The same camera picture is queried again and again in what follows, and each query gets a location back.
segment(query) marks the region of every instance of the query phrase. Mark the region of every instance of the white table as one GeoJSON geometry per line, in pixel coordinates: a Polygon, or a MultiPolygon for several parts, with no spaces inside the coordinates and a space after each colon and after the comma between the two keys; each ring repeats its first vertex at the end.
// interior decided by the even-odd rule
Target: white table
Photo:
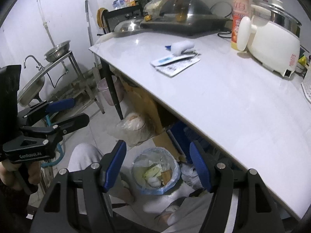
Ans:
{"type": "Polygon", "coordinates": [[[268,71],[217,35],[193,38],[201,61],[173,78],[149,62],[185,37],[143,32],[90,50],[149,91],[246,169],[296,218],[311,203],[311,105],[297,76],[268,71]]]}

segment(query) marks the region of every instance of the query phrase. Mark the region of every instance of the human hand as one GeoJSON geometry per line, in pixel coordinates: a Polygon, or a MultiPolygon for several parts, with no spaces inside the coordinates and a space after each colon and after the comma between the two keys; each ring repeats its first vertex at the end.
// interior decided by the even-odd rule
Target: human hand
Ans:
{"type": "MultiPolygon", "coordinates": [[[[22,190],[21,184],[14,175],[14,171],[20,168],[21,164],[12,164],[8,159],[0,162],[0,179],[4,185],[14,190],[22,190]]],[[[38,185],[41,180],[40,161],[32,162],[28,167],[28,181],[30,184],[38,185]]]]}

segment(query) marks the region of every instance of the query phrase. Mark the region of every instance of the white plastic bag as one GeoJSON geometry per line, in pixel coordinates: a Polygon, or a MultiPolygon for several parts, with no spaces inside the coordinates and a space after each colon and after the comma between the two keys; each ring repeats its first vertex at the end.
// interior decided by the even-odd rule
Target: white plastic bag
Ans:
{"type": "Polygon", "coordinates": [[[143,142],[154,136],[155,129],[149,118],[132,112],[117,125],[108,130],[108,134],[116,139],[121,139],[130,147],[143,142]]]}
{"type": "Polygon", "coordinates": [[[167,190],[172,188],[180,178],[180,169],[177,161],[168,150],[162,147],[154,147],[145,149],[139,154],[131,169],[132,177],[136,183],[136,187],[143,194],[164,194],[167,190]],[[170,181],[163,187],[154,188],[143,178],[146,170],[152,166],[160,164],[162,172],[171,169],[172,177],[170,181]]]}
{"type": "Polygon", "coordinates": [[[193,165],[181,164],[180,165],[181,178],[183,181],[194,190],[198,190],[202,187],[200,178],[193,165]]]}

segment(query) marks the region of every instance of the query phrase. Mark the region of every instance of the blue gripper pad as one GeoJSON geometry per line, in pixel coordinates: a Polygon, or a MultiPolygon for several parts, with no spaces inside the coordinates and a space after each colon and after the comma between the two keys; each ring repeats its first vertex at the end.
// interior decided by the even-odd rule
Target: blue gripper pad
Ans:
{"type": "Polygon", "coordinates": [[[53,114],[66,109],[71,109],[74,107],[75,104],[76,102],[73,98],[64,99],[57,102],[49,103],[45,111],[46,114],[53,114]]]}
{"type": "Polygon", "coordinates": [[[117,148],[117,152],[114,155],[113,159],[111,160],[110,165],[108,166],[106,170],[106,179],[105,179],[105,184],[104,184],[104,189],[106,190],[106,192],[108,192],[109,189],[114,186],[114,183],[120,172],[122,163],[124,161],[125,155],[126,155],[126,143],[122,141],[119,148],[117,148]]]}
{"type": "Polygon", "coordinates": [[[190,157],[195,166],[201,184],[208,192],[212,189],[210,171],[194,142],[190,143],[190,157]]]}

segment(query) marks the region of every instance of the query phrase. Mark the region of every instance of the metal lid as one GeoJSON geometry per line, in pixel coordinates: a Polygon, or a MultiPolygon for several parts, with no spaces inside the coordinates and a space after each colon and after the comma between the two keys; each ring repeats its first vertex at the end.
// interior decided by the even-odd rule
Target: metal lid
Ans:
{"type": "Polygon", "coordinates": [[[253,0],[253,3],[267,10],[273,11],[274,13],[277,13],[292,22],[295,22],[298,26],[301,26],[301,23],[298,21],[297,18],[295,18],[293,15],[289,14],[284,10],[284,8],[282,7],[282,2],[280,0],[272,0],[272,1],[273,1],[272,4],[259,0],[253,0]]]}

